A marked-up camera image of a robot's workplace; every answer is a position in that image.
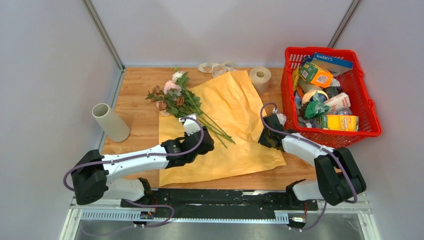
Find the white ribbon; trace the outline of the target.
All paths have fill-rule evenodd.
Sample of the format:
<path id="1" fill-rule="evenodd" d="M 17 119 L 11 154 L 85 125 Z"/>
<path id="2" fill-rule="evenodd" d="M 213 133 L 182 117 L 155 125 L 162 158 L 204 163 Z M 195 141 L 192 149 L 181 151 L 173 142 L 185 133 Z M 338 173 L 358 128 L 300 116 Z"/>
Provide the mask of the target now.
<path id="1" fill-rule="evenodd" d="M 225 62 L 204 62 L 197 66 L 197 69 L 206 74 L 211 74 L 213 78 L 219 77 L 228 72 L 234 72 L 234 63 L 232 61 Z"/>

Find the artificial flower bunch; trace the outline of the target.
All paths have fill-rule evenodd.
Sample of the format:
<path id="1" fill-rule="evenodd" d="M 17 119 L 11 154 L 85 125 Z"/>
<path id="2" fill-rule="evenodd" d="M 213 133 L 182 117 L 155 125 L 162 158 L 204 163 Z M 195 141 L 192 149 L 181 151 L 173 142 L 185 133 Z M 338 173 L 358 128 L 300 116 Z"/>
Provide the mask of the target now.
<path id="1" fill-rule="evenodd" d="M 224 140 L 235 144 L 233 138 L 201 109 L 201 98 L 189 90 L 189 80 L 188 73 L 176 66 L 173 68 L 172 78 L 164 84 L 164 87 L 156 85 L 148 92 L 146 99 L 155 103 L 159 113 L 165 117 L 182 118 L 196 114 L 197 120 L 222 144 Z"/>

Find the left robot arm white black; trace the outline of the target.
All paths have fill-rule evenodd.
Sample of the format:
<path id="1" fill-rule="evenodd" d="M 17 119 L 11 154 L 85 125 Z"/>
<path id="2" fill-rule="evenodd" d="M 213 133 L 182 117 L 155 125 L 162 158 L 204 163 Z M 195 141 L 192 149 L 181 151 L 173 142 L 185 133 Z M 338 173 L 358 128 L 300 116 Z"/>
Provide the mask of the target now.
<path id="1" fill-rule="evenodd" d="M 88 151 L 70 171 L 78 205 L 92 204 L 116 190 L 112 184 L 123 177 L 150 170 L 182 167 L 198 155 L 214 150 L 206 127 L 193 134 L 169 139 L 146 150 L 116 155 Z"/>

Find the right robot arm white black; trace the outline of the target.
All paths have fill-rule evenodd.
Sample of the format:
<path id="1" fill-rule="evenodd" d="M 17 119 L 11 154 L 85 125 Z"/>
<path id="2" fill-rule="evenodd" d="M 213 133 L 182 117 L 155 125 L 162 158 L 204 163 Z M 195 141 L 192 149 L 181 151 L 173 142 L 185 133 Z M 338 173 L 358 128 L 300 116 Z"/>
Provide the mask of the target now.
<path id="1" fill-rule="evenodd" d="M 322 200 L 332 206 L 356 203 L 367 185 L 351 151 L 346 147 L 328 147 L 298 132 L 284 130 L 281 116 L 273 113 L 261 118 L 264 129 L 259 144 L 304 160 L 314 167 L 316 174 L 315 180 L 301 179 L 286 187 L 286 205 L 296 210 L 307 200 Z"/>

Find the orange wrapping paper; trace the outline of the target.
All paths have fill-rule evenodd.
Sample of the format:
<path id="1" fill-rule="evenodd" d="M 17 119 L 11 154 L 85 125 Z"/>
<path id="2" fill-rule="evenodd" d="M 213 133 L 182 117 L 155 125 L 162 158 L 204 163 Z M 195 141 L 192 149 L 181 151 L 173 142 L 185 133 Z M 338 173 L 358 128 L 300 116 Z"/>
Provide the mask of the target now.
<path id="1" fill-rule="evenodd" d="M 159 118 L 159 141 L 177 138 L 184 131 L 178 118 L 196 114 L 214 149 L 192 163 L 161 170 L 160 186 L 222 179 L 286 164 L 281 151 L 259 144 L 263 102 L 247 71 L 230 71 L 192 88 L 188 88 L 187 73 L 176 74 L 174 82 L 181 86 L 184 100 L 166 100 L 171 116 Z"/>

